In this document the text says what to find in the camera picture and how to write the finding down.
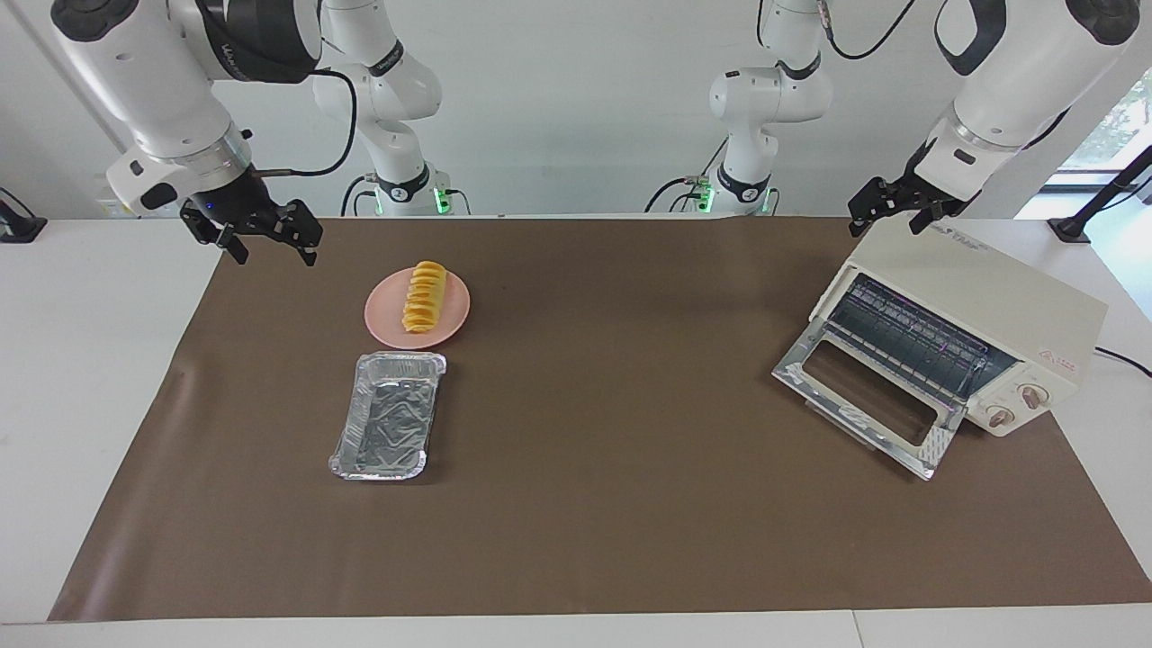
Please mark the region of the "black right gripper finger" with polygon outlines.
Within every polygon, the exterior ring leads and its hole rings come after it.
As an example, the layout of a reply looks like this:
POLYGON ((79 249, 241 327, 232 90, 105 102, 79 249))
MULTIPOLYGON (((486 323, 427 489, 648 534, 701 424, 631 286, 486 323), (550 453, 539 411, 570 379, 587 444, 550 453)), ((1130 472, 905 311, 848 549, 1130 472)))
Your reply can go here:
POLYGON ((305 202, 291 202, 291 246, 308 268, 314 266, 321 239, 323 225, 305 202))
POLYGON ((238 264, 248 261, 248 248, 236 238, 233 226, 226 224, 219 227, 209 219, 196 205, 182 205, 180 209, 181 223, 184 223, 196 241, 200 244, 213 244, 226 251, 238 264))

